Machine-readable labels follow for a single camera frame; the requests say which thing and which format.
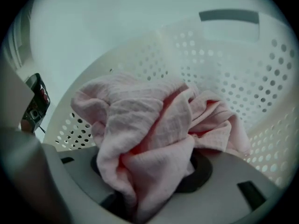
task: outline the dark hole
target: dark hole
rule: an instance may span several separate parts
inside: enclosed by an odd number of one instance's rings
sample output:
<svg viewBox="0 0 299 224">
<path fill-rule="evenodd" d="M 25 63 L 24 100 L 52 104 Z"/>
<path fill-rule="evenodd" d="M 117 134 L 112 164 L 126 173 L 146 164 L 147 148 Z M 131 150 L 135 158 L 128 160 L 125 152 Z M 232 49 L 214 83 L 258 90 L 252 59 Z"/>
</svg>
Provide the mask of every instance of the dark hole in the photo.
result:
<svg viewBox="0 0 299 224">
<path fill-rule="evenodd" d="M 241 182 L 237 186 L 252 210 L 257 209 L 266 201 L 252 181 Z"/>
<path fill-rule="evenodd" d="M 71 157 L 66 157 L 66 158 L 62 158 L 62 159 L 61 159 L 61 162 L 62 162 L 63 164 L 68 163 L 68 162 L 72 162 L 72 161 L 74 161 L 74 159 L 71 158 Z"/>
</svg>

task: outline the pink muslin fabric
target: pink muslin fabric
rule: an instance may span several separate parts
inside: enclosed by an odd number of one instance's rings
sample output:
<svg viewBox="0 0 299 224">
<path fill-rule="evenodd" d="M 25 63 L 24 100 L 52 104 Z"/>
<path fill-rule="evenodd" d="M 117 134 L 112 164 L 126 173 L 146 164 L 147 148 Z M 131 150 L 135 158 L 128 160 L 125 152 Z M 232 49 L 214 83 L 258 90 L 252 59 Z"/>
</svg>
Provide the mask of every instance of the pink muslin fabric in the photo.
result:
<svg viewBox="0 0 299 224">
<path fill-rule="evenodd" d="M 193 172 L 194 148 L 250 152 L 242 123 L 225 102 L 176 77 L 99 77 L 75 93 L 71 107 L 91 124 L 101 176 L 123 194 L 135 223 L 157 213 Z"/>
</svg>

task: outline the laundry basket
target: laundry basket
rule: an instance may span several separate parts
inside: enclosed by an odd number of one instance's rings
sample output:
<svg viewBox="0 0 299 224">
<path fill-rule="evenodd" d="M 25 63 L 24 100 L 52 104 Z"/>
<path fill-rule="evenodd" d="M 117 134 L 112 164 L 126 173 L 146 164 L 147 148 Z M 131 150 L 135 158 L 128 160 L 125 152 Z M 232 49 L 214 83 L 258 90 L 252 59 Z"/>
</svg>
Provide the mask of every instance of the laundry basket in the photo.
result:
<svg viewBox="0 0 299 224">
<path fill-rule="evenodd" d="M 200 12 L 93 62 L 59 102 L 44 142 L 57 151 L 95 145 L 90 125 L 70 107 L 74 92 L 91 79 L 116 70 L 145 82 L 179 76 L 228 103 L 252 145 L 244 161 L 285 187 L 299 154 L 298 52 L 292 29 L 268 15 L 233 9 Z"/>
</svg>

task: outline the pink cloth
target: pink cloth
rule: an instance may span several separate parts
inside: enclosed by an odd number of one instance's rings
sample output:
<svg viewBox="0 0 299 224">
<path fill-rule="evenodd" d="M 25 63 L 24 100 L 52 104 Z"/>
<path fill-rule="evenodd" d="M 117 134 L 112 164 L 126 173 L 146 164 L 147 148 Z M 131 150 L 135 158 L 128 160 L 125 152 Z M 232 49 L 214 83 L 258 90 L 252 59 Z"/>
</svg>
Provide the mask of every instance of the pink cloth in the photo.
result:
<svg viewBox="0 0 299 224">
<path fill-rule="evenodd" d="M 227 105 L 178 78 L 100 77 L 77 91 L 71 106 L 92 125 L 102 178 L 123 194 L 136 223 L 158 212 L 192 173 L 194 148 L 250 150 L 240 120 Z"/>
</svg>

